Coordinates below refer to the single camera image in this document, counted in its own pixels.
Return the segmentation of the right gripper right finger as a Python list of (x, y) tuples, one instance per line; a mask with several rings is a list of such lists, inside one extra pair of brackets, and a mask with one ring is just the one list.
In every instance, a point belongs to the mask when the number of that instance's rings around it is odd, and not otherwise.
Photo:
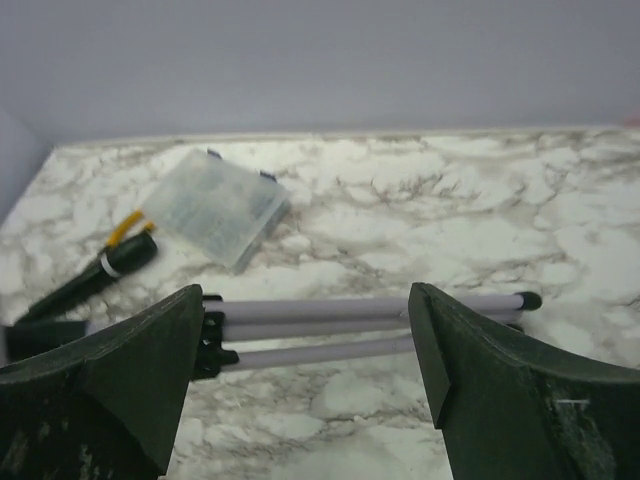
[(408, 313), (457, 479), (635, 479), (639, 373), (498, 324), (430, 284)]

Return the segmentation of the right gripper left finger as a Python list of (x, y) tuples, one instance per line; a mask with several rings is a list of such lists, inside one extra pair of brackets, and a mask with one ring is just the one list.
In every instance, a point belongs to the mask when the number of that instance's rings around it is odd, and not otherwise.
[(166, 474), (194, 369), (202, 290), (1, 370), (4, 479)]

